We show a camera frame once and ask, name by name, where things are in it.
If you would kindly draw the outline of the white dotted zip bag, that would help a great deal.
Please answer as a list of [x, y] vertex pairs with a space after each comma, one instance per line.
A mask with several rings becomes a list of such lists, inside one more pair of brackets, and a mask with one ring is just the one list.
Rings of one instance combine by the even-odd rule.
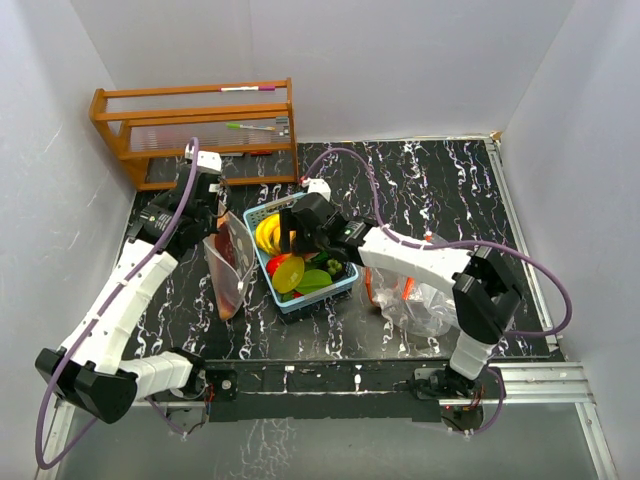
[[256, 254], [252, 234], [233, 212], [218, 218], [217, 228], [203, 245], [218, 315], [226, 322], [245, 302]]

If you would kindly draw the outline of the watermelon slice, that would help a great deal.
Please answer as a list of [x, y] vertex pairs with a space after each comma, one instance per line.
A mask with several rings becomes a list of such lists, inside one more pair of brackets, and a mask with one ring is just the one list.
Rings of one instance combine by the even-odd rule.
[[328, 255], [325, 251], [309, 253], [304, 255], [304, 260], [308, 264], [322, 264], [326, 261]]

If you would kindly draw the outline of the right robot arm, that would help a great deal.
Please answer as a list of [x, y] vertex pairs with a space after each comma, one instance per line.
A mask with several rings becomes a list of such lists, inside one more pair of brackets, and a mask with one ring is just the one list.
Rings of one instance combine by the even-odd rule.
[[499, 343], [523, 292], [494, 247], [471, 250], [433, 245], [391, 232], [370, 219], [348, 219], [319, 193], [307, 193], [279, 213], [284, 252], [326, 252], [335, 260], [382, 269], [448, 295], [460, 331], [448, 365], [423, 383], [435, 394], [466, 397]]

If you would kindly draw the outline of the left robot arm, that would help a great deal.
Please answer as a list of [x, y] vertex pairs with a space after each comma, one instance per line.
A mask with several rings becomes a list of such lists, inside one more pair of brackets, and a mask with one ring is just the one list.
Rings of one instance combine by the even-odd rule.
[[217, 230], [221, 159], [202, 153], [193, 186], [184, 168], [175, 188], [143, 208], [121, 256], [90, 311], [58, 349], [43, 349], [36, 370], [61, 399], [112, 424], [131, 405], [175, 390], [200, 396], [207, 376], [193, 354], [174, 349], [124, 360], [124, 349], [154, 294], [179, 261]]

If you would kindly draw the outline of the clear bag orange zipper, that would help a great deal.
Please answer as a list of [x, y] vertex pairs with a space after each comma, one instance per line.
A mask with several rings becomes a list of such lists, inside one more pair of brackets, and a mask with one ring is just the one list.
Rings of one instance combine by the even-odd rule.
[[375, 227], [358, 252], [369, 300], [386, 320], [420, 337], [459, 326], [453, 276], [469, 263], [466, 251], [447, 248], [437, 236], [418, 240]]

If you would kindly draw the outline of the green grapes bunch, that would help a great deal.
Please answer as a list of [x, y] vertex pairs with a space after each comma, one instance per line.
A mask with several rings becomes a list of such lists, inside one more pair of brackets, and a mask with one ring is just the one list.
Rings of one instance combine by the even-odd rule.
[[340, 276], [343, 273], [343, 269], [343, 264], [333, 258], [329, 258], [325, 264], [325, 270], [332, 278]]

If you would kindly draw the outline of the yellow banana bunch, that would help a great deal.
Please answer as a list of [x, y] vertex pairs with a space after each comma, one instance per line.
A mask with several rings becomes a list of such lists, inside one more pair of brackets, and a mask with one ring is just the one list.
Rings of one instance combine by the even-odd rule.
[[279, 228], [279, 225], [280, 215], [274, 213], [258, 224], [254, 234], [258, 248], [271, 257], [281, 254], [280, 247], [274, 240], [274, 232]]

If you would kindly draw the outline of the yellow starfruit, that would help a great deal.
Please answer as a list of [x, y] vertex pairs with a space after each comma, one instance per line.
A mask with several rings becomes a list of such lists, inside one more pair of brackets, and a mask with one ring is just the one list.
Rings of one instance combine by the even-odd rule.
[[305, 261], [302, 257], [283, 255], [277, 258], [277, 267], [271, 277], [272, 285], [279, 294], [294, 290], [305, 273]]

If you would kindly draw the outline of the light blue plastic basket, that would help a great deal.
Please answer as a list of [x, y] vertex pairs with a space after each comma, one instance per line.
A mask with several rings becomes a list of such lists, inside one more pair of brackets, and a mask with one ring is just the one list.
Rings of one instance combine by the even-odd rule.
[[[246, 228], [250, 231], [251, 235], [254, 235], [259, 223], [263, 219], [268, 218], [271, 214], [278, 213], [283, 208], [291, 207], [304, 196], [304, 192], [298, 192], [281, 199], [249, 208], [243, 214], [243, 221]], [[354, 283], [359, 278], [358, 268], [352, 263], [347, 263], [344, 267], [345, 275], [332, 285], [319, 289], [308, 295], [285, 301], [283, 296], [274, 289], [271, 278], [267, 273], [266, 266], [270, 256], [258, 247], [255, 240], [253, 240], [253, 246], [256, 262], [259, 264], [263, 276], [266, 279], [268, 289], [276, 306], [283, 314], [289, 314], [302, 308], [306, 308], [316, 302], [324, 301], [332, 296], [347, 292], [353, 287]]]

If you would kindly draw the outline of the green pen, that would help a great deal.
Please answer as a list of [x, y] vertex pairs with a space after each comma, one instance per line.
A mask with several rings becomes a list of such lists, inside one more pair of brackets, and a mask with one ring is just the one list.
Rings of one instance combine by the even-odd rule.
[[258, 125], [249, 125], [249, 124], [241, 124], [241, 123], [226, 123], [225, 126], [228, 129], [233, 130], [253, 130], [253, 131], [265, 131], [265, 132], [274, 132], [276, 131], [276, 127], [273, 126], [258, 126]]

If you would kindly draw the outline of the wooden shelf rack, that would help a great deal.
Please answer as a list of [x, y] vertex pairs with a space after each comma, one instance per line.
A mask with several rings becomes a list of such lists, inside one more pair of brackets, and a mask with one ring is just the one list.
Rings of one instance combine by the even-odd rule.
[[[220, 87], [275, 85], [272, 92], [219, 92]], [[139, 192], [166, 190], [173, 181], [148, 179], [156, 159], [180, 156], [189, 140], [200, 149], [250, 157], [286, 152], [291, 169], [281, 174], [235, 177], [233, 185], [294, 183], [299, 160], [292, 80], [253, 81], [128, 90], [98, 89], [89, 118]], [[233, 130], [226, 123], [276, 127], [274, 132]]]

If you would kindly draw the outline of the pink white pen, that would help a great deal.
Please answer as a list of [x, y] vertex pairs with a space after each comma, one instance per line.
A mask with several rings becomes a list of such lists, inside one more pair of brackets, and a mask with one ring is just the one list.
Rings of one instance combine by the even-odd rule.
[[241, 85], [233, 87], [220, 87], [219, 92], [272, 92], [277, 87], [275, 85]]

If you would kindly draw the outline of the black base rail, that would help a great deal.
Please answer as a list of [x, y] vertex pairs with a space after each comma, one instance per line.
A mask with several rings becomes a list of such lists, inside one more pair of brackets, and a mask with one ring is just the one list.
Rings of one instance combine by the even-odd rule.
[[173, 408], [202, 407], [211, 422], [257, 419], [401, 418], [439, 422], [448, 408], [483, 420], [483, 406], [505, 398], [499, 369], [465, 380], [444, 361], [210, 360], [184, 390], [161, 393]]

